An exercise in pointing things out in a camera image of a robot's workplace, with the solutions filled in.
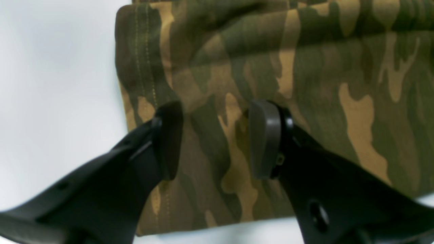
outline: black plastic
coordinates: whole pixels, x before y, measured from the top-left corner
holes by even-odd
[[[150,192],[176,175],[182,126],[180,103],[164,105],[108,153],[0,213],[0,235],[25,244],[132,243]]]
[[[414,202],[356,164],[328,152],[293,124],[288,109],[273,106],[281,116],[279,152],[285,155],[285,161],[273,165],[269,178],[277,176],[285,189],[306,244],[434,241],[432,208]]]

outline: hole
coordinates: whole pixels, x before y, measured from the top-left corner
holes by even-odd
[[[65,182],[60,183],[57,186],[57,189],[59,189],[60,191],[63,191],[65,189],[67,189],[68,187],[69,187],[69,182],[65,181]]]
[[[326,232],[329,227],[327,212],[318,202],[312,202],[309,206],[312,221],[320,232]]]
[[[283,165],[284,161],[285,161],[285,155],[283,155],[283,153],[279,152],[277,154],[276,165]]]

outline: camouflage pattern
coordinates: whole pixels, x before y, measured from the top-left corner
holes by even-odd
[[[328,150],[403,194],[433,191],[433,2],[324,2],[141,0],[119,10],[128,128],[172,100],[186,113],[178,175],[154,189],[138,235],[293,214],[277,181],[251,175],[254,98],[290,108]]]

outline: stitching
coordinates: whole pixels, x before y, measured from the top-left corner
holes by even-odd
[[[148,40],[149,39],[149,14],[148,14],[148,10],[149,10],[149,5],[146,4],[146,37],[145,37],[146,59],[148,61],[149,74],[150,74],[150,78],[151,78],[152,94],[154,95],[154,105],[155,105],[155,108],[157,108],[158,102],[157,102],[157,95],[155,94],[155,81],[154,81],[154,76],[152,75],[151,61],[149,61],[149,40]]]
[[[169,226],[169,230],[172,229],[171,218],[170,218],[170,196],[169,196],[169,183],[167,184],[166,192],[165,192],[166,202],[167,202],[167,222]]]
[[[145,96],[145,88],[144,88],[143,82],[142,82],[140,62],[139,62],[139,58],[138,58],[138,14],[137,14],[138,7],[139,7],[139,5],[137,5],[135,10],[134,10],[134,14],[135,14],[135,56],[136,56],[136,66],[137,66],[138,79],[139,79],[138,83],[140,84],[141,92],[143,93],[143,96]]]

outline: seam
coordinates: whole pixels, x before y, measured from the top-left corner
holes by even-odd
[[[152,94],[154,96],[155,109],[158,108],[157,95],[155,94],[155,80],[152,74],[151,61],[149,60],[149,4],[146,4],[146,36],[145,36],[145,46],[146,46],[146,59],[149,68],[149,77],[151,78],[152,84]]]
[[[145,96],[145,88],[143,86],[143,80],[142,80],[142,75],[141,75],[141,70],[140,70],[140,61],[139,61],[139,57],[138,57],[138,7],[139,7],[139,5],[137,5],[135,10],[134,10],[134,14],[135,14],[135,56],[136,56],[136,67],[137,67],[137,72],[138,72],[138,83],[140,84],[140,88],[141,88],[141,92],[143,93],[143,96]]]

